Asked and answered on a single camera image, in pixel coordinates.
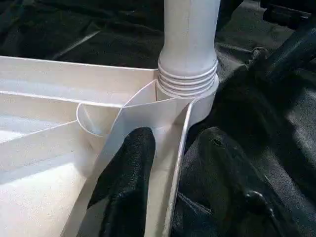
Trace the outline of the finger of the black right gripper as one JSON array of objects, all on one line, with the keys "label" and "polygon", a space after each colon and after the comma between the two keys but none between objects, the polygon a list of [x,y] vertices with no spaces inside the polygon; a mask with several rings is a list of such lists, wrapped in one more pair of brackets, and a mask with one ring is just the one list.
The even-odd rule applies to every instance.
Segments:
[{"label": "finger of the black right gripper", "polygon": [[259,65],[257,80],[274,84],[315,57],[316,26],[304,25]]}]

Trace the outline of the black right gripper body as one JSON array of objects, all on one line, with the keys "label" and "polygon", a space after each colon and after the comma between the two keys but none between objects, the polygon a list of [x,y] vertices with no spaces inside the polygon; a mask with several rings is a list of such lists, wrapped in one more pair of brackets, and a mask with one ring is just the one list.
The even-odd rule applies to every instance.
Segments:
[{"label": "black right gripper body", "polygon": [[265,21],[297,29],[316,15],[316,0],[263,0],[262,8]]}]

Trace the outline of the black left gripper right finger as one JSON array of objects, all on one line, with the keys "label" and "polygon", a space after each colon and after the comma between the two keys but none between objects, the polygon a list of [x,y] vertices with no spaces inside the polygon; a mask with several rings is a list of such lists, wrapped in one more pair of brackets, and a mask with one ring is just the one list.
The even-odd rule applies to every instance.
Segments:
[{"label": "black left gripper right finger", "polygon": [[298,237],[290,212],[241,146],[217,127],[183,157],[175,237]]}]

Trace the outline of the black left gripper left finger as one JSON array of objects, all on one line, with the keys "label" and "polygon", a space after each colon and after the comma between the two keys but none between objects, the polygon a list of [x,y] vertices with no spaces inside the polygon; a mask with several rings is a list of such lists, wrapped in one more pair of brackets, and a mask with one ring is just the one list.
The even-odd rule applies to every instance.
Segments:
[{"label": "black left gripper left finger", "polygon": [[101,223],[88,234],[99,237],[142,237],[145,233],[147,198],[156,142],[149,127],[130,132],[100,174],[89,210],[101,210]]}]

